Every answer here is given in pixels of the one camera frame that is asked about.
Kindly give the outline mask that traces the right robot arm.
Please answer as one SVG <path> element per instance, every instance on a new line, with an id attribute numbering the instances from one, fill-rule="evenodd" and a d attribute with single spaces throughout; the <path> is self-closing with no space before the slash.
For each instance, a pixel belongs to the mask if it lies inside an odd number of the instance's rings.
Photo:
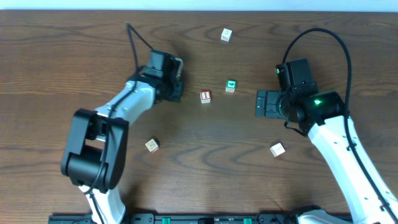
<path id="1" fill-rule="evenodd" d="M 298 124 L 321 152 L 349 206 L 354 223 L 397 223 L 397 199 L 361 144 L 336 91 L 318 90 L 307 59 L 276 65 L 278 90 L 259 90 L 256 116 Z"/>

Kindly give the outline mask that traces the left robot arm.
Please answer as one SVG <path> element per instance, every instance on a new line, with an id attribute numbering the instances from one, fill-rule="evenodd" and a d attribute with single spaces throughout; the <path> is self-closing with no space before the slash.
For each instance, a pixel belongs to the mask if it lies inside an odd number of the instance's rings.
<path id="1" fill-rule="evenodd" d="M 126 219 L 118 184 L 126 162 L 129 128 L 156 102 L 180 101 L 182 70 L 182 59 L 152 50 L 147 65 L 138 67 L 112 100 L 73 115 L 60 168 L 87 198 L 91 222 L 122 223 Z"/>

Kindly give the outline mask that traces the red letter I block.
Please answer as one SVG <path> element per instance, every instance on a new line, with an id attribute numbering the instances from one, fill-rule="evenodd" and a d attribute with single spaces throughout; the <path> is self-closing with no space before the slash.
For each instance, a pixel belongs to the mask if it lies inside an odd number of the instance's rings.
<path id="1" fill-rule="evenodd" d="M 210 91 L 201 91 L 200 92 L 200 100 L 202 104 L 211 102 L 211 93 Z"/>

